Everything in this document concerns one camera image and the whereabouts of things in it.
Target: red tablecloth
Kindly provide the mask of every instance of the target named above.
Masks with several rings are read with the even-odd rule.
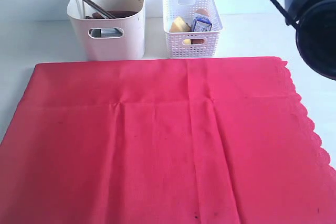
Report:
[[[0,147],[0,223],[336,223],[285,65],[37,65]]]

